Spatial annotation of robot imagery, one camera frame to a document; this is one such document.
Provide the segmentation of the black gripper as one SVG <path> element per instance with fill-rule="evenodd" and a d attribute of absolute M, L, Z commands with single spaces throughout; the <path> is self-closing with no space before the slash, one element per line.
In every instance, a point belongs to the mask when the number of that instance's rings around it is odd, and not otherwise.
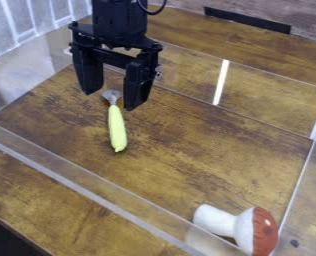
<path fill-rule="evenodd" d="M 92 22 L 72 21 L 69 52 L 80 90 L 85 95 L 103 87 L 103 59 L 113 64 L 125 64 L 127 56 L 117 55 L 112 49 L 139 49 L 137 59 L 125 65 L 123 84 L 123 107 L 132 111 L 148 99 L 156 75 L 157 56 L 161 45 L 145 36 L 147 17 L 157 15 L 163 7 L 148 9 L 147 0 L 91 0 Z"/>

